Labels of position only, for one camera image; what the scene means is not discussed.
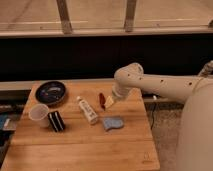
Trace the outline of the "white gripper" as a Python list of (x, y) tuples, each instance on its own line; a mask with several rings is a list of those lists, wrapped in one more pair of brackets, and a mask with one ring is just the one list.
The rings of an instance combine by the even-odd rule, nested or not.
[(109, 109), (116, 103), (116, 101), (125, 100), (128, 97), (130, 91), (131, 91), (130, 88), (114, 86), (112, 88), (112, 96), (107, 97), (104, 103), (104, 107), (106, 109)]

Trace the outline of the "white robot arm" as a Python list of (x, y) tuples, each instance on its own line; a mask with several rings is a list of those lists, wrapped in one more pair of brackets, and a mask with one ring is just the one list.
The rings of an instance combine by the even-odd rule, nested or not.
[(115, 72), (104, 106), (126, 99), (132, 88), (182, 103), (175, 171), (213, 171), (212, 72), (213, 60), (192, 76), (145, 74), (139, 63), (131, 63)]

